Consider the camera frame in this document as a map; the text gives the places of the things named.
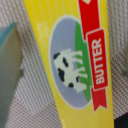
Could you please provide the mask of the grey green-padded gripper finger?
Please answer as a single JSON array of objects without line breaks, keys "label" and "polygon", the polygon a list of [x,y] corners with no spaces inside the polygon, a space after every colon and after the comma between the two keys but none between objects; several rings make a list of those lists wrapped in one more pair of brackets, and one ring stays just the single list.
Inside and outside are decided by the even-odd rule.
[{"label": "grey green-padded gripper finger", "polygon": [[0,33],[0,128],[7,122],[16,86],[21,77],[21,41],[17,25],[12,22]]}]

